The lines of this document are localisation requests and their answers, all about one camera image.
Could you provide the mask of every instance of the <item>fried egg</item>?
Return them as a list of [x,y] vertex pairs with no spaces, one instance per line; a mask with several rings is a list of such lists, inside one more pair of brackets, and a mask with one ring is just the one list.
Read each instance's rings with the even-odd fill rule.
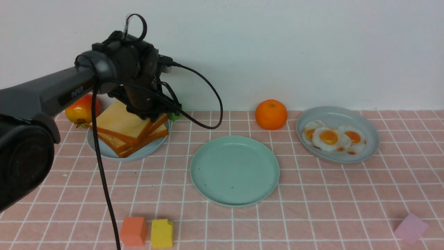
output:
[[339,126],[337,130],[344,133],[352,140],[352,145],[347,150],[349,154],[358,154],[364,150],[367,141],[362,131],[350,125]]
[[302,139],[303,141],[310,146],[313,146],[312,143],[312,138],[313,138],[313,133],[316,129],[318,128],[323,128],[326,127],[327,125],[325,123],[323,123],[321,120],[313,120],[310,121],[309,123],[307,123],[304,126],[304,130],[302,131]]
[[334,128],[318,128],[314,131],[312,137],[313,144],[322,151],[347,151],[352,145],[352,140],[344,133]]

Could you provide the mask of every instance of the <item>egg white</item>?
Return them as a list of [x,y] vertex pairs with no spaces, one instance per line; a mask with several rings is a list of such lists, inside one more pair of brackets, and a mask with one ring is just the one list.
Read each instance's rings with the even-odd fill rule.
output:
[[323,123],[321,120],[313,120],[310,121],[309,123],[307,123],[304,126],[304,129],[302,131],[302,140],[305,142],[305,144],[309,145],[309,146],[313,146],[312,140],[310,138],[307,137],[307,132],[314,129],[318,129],[318,128],[323,128],[326,127],[327,125],[325,123]]
[[[330,130],[336,134],[337,142],[335,144],[328,145],[321,140],[320,135],[326,130]],[[327,127],[316,129],[313,133],[312,141],[316,147],[326,152],[347,151],[352,145],[352,140],[346,134],[339,132],[337,129]]]
[[347,152],[349,154],[359,154],[360,152],[362,152],[364,150],[365,143],[367,142],[367,138],[365,137],[365,134],[361,130],[359,130],[351,125],[341,125],[337,128],[337,130],[339,130],[341,133],[344,133],[344,134],[349,131],[355,132],[361,138],[361,140],[358,143],[352,142],[352,145],[347,150]]

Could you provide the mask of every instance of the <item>white wall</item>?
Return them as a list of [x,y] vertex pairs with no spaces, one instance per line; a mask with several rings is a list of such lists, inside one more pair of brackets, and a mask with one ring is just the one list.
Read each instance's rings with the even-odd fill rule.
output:
[[[129,13],[145,40],[214,83],[228,110],[444,108],[443,0],[3,0],[0,88],[71,67]],[[130,24],[138,36],[140,22]],[[164,75],[186,109],[218,109],[181,69]]]

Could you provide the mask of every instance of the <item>empty plate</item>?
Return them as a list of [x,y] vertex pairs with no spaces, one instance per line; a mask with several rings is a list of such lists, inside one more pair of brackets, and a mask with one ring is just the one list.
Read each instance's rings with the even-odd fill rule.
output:
[[227,136],[211,140],[197,151],[190,175],[207,199],[241,207],[272,193],[279,181],[279,164],[262,143],[248,137]]
[[[351,125],[362,131],[367,139],[364,150],[351,155],[347,152],[325,152],[304,143],[302,131],[312,120],[321,120],[327,126],[338,128],[340,125]],[[372,157],[379,149],[379,134],[375,126],[359,113],[339,107],[322,106],[305,111],[297,120],[297,135],[302,145],[314,156],[335,164],[356,164]]]

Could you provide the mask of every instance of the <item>sandwich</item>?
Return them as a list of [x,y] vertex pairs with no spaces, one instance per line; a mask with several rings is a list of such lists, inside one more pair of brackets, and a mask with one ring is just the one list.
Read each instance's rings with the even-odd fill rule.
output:
[[150,142],[169,134],[164,125],[168,121],[161,114],[156,122],[142,120],[127,112],[126,105],[116,100],[97,119],[97,135],[120,158],[125,158],[143,148]]

